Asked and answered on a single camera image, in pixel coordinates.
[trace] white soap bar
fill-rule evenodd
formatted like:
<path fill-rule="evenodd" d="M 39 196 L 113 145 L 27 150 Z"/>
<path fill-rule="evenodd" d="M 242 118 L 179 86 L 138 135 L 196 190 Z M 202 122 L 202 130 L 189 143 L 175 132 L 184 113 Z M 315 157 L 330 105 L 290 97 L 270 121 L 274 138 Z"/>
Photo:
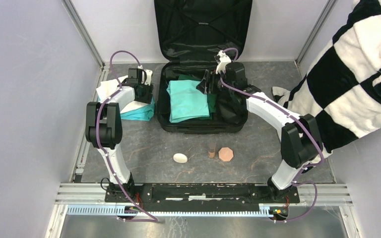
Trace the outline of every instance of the white soap bar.
<path fill-rule="evenodd" d="M 186 163 L 188 161 L 188 157 L 184 154 L 178 153 L 178 154 L 175 154 L 173 156 L 173 160 L 178 162 L 178 163 L 183 164 L 183 163 Z"/>

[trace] gray marble tabletop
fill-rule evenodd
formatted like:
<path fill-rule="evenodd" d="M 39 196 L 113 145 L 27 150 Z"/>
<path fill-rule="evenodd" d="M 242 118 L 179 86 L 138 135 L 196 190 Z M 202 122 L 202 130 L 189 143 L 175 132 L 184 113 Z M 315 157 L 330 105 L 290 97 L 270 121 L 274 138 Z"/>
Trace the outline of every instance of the gray marble tabletop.
<path fill-rule="evenodd" d="M 164 63 L 143 64 L 154 71 L 154 97 L 158 97 L 158 84 Z M 272 97 L 271 87 L 292 89 L 300 79 L 294 62 L 244 62 L 250 84 Z M 130 66 L 117 64 L 120 75 L 127 74 Z M 109 73 L 107 80 L 114 76 Z M 156 117 L 150 121 L 122 120 L 122 152 L 135 182 L 260 182 L 277 170 L 281 162 L 280 143 L 276 130 L 263 119 L 249 114 L 248 121 L 238 133 L 189 135 L 165 132 Z M 217 148 L 230 147 L 234 158 L 229 163 L 208 157 L 208 143 Z M 179 164 L 173 155 L 183 153 L 189 161 Z M 98 182 L 108 177 L 104 161 L 95 148 L 90 147 L 82 182 Z M 315 182 L 333 182 L 328 163 L 314 168 L 299 179 Z"/>

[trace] black suitcase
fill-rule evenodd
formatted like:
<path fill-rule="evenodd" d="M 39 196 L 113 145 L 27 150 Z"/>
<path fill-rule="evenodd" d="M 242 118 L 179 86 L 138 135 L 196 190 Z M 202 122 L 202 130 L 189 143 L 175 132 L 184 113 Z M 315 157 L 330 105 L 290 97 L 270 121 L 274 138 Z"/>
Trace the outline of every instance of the black suitcase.
<path fill-rule="evenodd" d="M 161 52 L 169 60 L 161 70 L 156 107 L 161 127 L 168 132 L 189 134 L 240 131 L 248 119 L 245 100 L 236 105 L 229 93 L 221 92 L 211 120 L 171 123 L 167 87 L 180 74 L 202 79 L 206 69 L 216 68 L 214 56 L 219 50 L 234 47 L 239 54 L 243 52 L 252 0 L 155 0 L 154 5 Z M 227 54 L 231 59 L 235 56 L 232 51 Z"/>

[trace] folded turquoise towel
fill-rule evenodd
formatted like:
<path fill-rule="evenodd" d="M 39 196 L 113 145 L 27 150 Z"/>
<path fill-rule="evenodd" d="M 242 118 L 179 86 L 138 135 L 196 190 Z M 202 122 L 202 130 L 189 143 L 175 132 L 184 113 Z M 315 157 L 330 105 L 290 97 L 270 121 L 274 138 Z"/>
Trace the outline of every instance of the folded turquoise towel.
<path fill-rule="evenodd" d="M 154 116 L 155 102 L 154 98 L 151 100 L 151 104 L 139 109 L 129 111 L 127 113 L 121 113 L 121 118 L 124 120 L 144 120 L 149 121 Z"/>
<path fill-rule="evenodd" d="M 170 94 L 171 123 L 209 117 L 207 96 L 196 89 L 198 84 L 199 81 L 194 80 L 170 81 L 167 92 Z"/>

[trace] black and white checkered blanket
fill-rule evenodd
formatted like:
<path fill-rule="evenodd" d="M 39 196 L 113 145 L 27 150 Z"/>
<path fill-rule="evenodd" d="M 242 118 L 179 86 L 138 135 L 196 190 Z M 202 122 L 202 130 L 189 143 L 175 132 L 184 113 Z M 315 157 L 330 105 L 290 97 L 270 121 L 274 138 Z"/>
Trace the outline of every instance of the black and white checkered blanket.
<path fill-rule="evenodd" d="M 328 153 L 381 128 L 381 0 L 353 6 L 300 84 L 272 88 L 279 104 L 316 118 Z"/>

